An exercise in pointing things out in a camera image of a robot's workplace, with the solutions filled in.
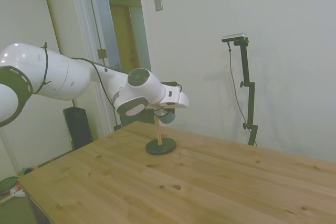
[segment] speaker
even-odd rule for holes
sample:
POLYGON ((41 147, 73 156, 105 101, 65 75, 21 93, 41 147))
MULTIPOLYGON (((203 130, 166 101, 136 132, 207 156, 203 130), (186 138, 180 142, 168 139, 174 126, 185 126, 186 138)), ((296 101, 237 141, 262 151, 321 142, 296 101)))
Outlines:
POLYGON ((77 150, 93 142, 85 109, 70 107, 63 110, 72 139, 72 149, 77 150))

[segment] wall plate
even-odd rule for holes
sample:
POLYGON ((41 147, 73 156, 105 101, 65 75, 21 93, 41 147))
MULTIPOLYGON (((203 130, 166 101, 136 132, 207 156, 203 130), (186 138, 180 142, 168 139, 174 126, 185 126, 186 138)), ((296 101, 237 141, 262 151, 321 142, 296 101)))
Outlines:
POLYGON ((154 0, 154 4, 155 4, 155 10, 157 12, 160 11, 160 10, 163 10, 162 0, 154 0))

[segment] black cable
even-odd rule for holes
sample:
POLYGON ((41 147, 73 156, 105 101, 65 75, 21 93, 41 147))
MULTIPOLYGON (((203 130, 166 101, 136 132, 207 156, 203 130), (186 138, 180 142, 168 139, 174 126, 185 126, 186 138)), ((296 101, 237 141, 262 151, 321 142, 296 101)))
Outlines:
POLYGON ((158 111, 158 110, 160 110, 160 109, 163 109, 163 108, 164 108, 164 106, 162 106, 161 108, 158 108, 158 109, 154 110, 154 112, 155 112, 155 111, 158 111))
POLYGON ((99 71, 98 71, 98 69, 97 69, 97 67, 96 67, 96 64, 95 64, 93 61, 88 60, 88 59, 84 59, 84 58, 72 58, 72 59, 74 59, 74 60, 83 60, 83 61, 87 61, 87 62, 89 62, 89 63, 91 63, 91 64, 93 65, 93 67, 94 67, 94 69, 95 69, 95 71, 96 71, 96 73, 97 73, 97 75, 98 75, 98 78, 99 78, 101 87, 103 88, 103 91, 104 91, 104 94, 105 94, 105 96, 106 96, 106 99, 109 101, 109 103, 110 103, 111 106, 113 107, 113 115, 114 115, 114 119, 115 119, 116 124, 118 125, 117 116, 115 115, 115 110, 116 110, 116 109, 115 109, 115 107, 114 107, 112 101, 110 100, 109 96, 107 95, 106 89, 105 89, 105 87, 104 87, 103 81, 101 80, 101 77, 100 77, 99 71))
POLYGON ((48 83, 51 82, 51 81, 46 82, 47 72, 48 72, 48 65, 49 65, 49 58, 48 58, 47 47, 48 47, 48 46, 47 46, 47 43, 45 42, 45 44, 44 44, 44 46, 43 46, 42 48, 44 49, 44 52, 45 52, 45 54, 46 54, 46 69, 45 69, 45 71, 44 71, 44 76, 43 76, 43 81, 42 81, 42 83, 41 83, 41 86, 38 88, 38 90, 37 90, 34 94, 37 94, 38 92, 40 92, 41 88, 42 88, 44 85, 46 85, 46 84, 48 84, 48 83))
POLYGON ((227 45, 229 46, 229 54, 230 54, 230 73, 231 73, 231 77, 232 77, 233 88, 234 88, 234 90, 235 90, 235 97, 236 97, 236 101, 237 101, 237 105, 238 105, 239 111, 240 111, 240 113, 241 113, 242 116, 243 116, 243 119, 244 119, 245 124, 247 125, 245 116, 244 116, 243 112, 241 111, 241 108, 240 108, 240 105, 239 105, 239 102, 238 102, 237 90, 236 90, 236 83, 235 83, 235 79, 233 78, 233 74, 232 74, 232 59, 231 59, 231 51, 232 51, 232 50, 231 50, 231 47, 230 47, 230 42, 228 42, 227 45))

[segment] round black base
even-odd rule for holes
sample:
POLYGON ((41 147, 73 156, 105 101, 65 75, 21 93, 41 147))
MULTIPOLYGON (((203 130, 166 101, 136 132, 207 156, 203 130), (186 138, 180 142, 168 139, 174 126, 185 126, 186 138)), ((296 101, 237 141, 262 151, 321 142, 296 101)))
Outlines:
POLYGON ((173 151, 175 148, 176 148, 175 140, 168 137, 162 138, 162 145, 159 145, 157 143, 157 139, 150 141, 146 145, 147 153, 152 155, 164 155, 173 151))

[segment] table surface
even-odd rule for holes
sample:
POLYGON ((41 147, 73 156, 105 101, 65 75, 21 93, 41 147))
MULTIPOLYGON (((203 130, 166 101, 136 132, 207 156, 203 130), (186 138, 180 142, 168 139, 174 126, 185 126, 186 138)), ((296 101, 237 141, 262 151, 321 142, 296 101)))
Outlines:
POLYGON ((336 164, 133 123, 19 179, 56 224, 336 223, 336 164))

